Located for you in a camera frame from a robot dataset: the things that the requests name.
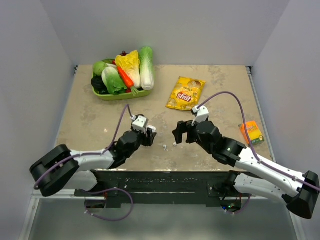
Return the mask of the white earbud charging case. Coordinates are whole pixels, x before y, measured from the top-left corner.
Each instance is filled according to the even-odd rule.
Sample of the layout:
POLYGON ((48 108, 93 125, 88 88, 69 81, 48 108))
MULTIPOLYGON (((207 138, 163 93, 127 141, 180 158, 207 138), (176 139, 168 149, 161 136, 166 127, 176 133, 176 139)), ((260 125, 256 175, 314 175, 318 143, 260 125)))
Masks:
POLYGON ((156 132, 157 131, 157 128, 156 127, 154 127, 154 126, 149 126, 149 128, 153 131, 153 132, 156 132))

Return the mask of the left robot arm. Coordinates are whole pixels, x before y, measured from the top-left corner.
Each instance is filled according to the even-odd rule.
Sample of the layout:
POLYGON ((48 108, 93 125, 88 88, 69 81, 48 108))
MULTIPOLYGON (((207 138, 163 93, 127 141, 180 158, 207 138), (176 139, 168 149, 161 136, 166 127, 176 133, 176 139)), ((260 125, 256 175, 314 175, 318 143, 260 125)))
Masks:
POLYGON ((157 129, 148 125, 146 132, 126 131, 108 150, 75 151, 65 144, 58 145, 31 165, 29 171, 35 180, 34 189, 50 197, 66 188, 82 189, 99 196, 104 184, 97 180, 92 170, 116 169, 123 165, 140 146, 150 147, 157 129))

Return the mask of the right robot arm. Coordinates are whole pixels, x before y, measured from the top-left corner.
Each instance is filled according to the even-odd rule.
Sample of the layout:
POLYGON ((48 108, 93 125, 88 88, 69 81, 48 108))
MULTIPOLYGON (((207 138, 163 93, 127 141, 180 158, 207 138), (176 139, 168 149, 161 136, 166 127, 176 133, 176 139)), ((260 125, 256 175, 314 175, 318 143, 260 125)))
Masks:
POLYGON ((187 134, 188 144, 197 143, 219 163, 242 170, 231 173, 223 183, 222 189, 227 196, 240 193, 280 200, 296 216, 312 218, 320 195, 316 173, 302 173, 268 160, 243 143, 223 136, 211 121, 179 121, 172 133, 176 144, 180 144, 183 134, 187 134))

